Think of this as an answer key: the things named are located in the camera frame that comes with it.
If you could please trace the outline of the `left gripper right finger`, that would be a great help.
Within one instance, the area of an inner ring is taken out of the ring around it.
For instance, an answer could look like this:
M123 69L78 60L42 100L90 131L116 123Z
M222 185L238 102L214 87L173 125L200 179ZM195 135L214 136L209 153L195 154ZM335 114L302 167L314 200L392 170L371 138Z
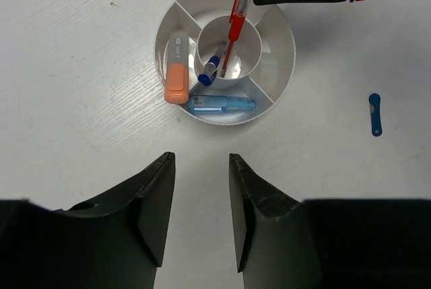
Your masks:
M245 288L429 288L430 201L297 201L229 157Z

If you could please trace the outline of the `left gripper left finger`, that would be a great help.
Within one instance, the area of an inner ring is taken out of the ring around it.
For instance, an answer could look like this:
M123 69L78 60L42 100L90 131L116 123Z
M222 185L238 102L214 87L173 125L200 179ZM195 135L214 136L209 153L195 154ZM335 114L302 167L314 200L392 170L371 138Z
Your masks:
M153 288L176 174L166 152L68 210L1 202L2 288Z

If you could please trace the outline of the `red ballpoint pen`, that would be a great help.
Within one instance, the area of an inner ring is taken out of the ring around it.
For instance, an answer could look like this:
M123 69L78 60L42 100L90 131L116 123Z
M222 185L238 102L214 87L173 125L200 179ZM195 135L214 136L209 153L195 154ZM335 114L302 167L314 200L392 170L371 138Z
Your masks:
M228 47L222 64L222 77L225 77L234 44L240 37L250 4L251 0L234 0L229 19L230 30L228 33Z

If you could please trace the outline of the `blue highlighter marker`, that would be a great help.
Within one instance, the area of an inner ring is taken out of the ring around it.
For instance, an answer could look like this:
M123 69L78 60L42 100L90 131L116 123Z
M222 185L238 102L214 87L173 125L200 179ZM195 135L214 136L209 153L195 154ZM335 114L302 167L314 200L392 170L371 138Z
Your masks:
M256 103L247 97L194 95L187 106L194 115L249 113L254 111Z

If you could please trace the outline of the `orange highlighter marker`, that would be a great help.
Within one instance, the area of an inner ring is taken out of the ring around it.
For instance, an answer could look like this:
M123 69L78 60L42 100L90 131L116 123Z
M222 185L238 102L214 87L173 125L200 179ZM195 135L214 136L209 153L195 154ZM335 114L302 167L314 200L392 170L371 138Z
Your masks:
M189 36L184 30L170 35L164 99L169 104L184 104L189 99Z

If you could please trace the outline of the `small blue clip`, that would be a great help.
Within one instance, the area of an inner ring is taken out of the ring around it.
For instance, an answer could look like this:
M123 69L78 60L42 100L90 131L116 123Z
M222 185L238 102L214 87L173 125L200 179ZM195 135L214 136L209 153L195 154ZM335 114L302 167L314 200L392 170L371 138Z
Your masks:
M379 94L373 93L369 96L368 101L370 105L371 133L374 137L380 137L383 133L380 117L381 97Z

